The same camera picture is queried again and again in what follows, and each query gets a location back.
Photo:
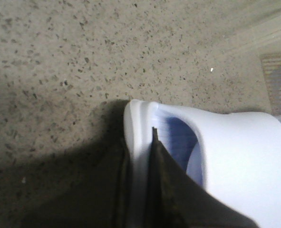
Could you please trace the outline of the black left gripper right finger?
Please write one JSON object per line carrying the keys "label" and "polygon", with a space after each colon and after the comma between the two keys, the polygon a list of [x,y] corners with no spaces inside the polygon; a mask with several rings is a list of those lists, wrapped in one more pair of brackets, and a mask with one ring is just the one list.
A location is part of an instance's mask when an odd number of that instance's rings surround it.
{"label": "black left gripper right finger", "polygon": [[146,228],[256,228],[245,215],[224,205],[191,180],[152,128]]}

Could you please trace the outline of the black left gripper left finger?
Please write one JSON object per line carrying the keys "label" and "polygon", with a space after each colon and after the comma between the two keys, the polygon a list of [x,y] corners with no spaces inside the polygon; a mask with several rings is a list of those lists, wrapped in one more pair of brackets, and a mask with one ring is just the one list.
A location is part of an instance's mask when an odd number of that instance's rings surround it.
{"label": "black left gripper left finger", "polygon": [[23,228],[124,228],[130,156],[123,139],[84,181],[24,217]]}

